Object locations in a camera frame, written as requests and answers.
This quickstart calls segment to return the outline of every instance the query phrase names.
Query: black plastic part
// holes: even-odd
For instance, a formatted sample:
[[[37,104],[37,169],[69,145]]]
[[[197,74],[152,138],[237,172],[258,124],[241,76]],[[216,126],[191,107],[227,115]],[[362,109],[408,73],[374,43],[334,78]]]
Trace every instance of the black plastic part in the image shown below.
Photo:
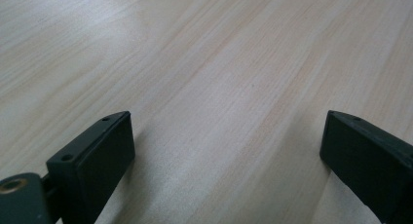
[[[0,223],[54,223],[38,174],[22,173],[0,182]]]
[[[94,223],[134,158],[131,113],[107,116],[47,161],[64,223]]]
[[[383,223],[413,223],[413,146],[359,117],[329,111],[321,158]]]

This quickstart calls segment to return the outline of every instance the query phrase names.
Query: light wood surface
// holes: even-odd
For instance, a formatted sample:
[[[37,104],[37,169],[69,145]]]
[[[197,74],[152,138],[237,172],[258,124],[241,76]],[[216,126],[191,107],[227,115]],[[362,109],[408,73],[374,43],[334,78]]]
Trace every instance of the light wood surface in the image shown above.
[[[327,110],[413,142],[413,0],[0,0],[0,178],[132,113],[97,223],[379,223]]]

